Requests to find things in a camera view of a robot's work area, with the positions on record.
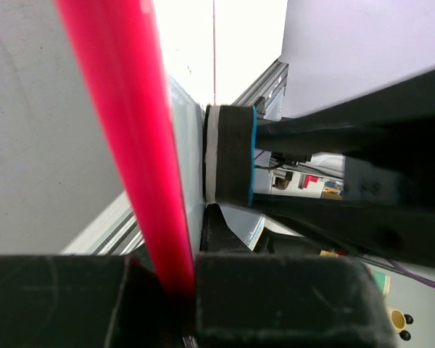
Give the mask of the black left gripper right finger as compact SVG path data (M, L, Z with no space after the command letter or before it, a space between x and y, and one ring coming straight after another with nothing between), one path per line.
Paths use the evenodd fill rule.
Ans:
M370 271L347 257L251 251L217 204L206 207L196 256L201 347L395 347Z

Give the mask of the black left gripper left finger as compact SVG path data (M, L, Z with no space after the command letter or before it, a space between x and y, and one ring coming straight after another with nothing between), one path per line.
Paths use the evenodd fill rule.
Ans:
M0 347L166 347L156 277L126 256L0 256Z

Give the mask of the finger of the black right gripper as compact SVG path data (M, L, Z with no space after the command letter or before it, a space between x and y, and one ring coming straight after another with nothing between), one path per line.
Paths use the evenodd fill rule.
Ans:
M252 209L349 252L435 268L435 210L269 194Z
M260 123L256 147L344 154L421 125L435 127L435 68L304 117Z

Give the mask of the pink framed whiteboard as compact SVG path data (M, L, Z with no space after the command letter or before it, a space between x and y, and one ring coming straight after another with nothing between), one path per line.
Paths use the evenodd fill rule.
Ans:
M151 1L58 1L57 9L165 291L195 277L170 97Z

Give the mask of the blue bone-shaped eraser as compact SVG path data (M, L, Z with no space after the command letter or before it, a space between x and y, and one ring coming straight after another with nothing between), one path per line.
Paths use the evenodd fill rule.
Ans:
M207 106L203 143L206 203L252 204L256 137L254 107Z

